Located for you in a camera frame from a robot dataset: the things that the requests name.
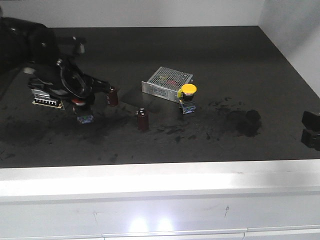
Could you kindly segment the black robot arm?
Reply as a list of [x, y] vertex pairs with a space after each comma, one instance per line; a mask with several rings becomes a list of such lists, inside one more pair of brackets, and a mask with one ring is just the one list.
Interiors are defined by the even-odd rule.
[[31, 75], [28, 87], [33, 104], [74, 111], [90, 111], [96, 93], [105, 93], [110, 106], [118, 104], [117, 90], [109, 82], [84, 73], [75, 57], [85, 52], [85, 38], [56, 37], [37, 22], [12, 17], [0, 19], [0, 70], [21, 65]]

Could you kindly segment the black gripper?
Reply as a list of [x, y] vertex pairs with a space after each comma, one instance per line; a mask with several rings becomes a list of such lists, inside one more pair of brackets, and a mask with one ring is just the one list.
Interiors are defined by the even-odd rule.
[[61, 58], [29, 62], [27, 73], [33, 76], [28, 81], [31, 89], [45, 92], [58, 99], [72, 99], [75, 114], [92, 111], [95, 93], [109, 94], [116, 90], [108, 81], [86, 76], [77, 66]]

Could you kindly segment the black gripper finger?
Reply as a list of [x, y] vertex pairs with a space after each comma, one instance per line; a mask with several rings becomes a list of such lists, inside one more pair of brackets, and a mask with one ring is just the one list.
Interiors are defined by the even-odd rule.
[[304, 111], [301, 122], [303, 125], [312, 131], [320, 130], [320, 114], [311, 111]]
[[304, 129], [301, 135], [301, 142], [308, 148], [320, 150], [320, 133], [310, 129]]

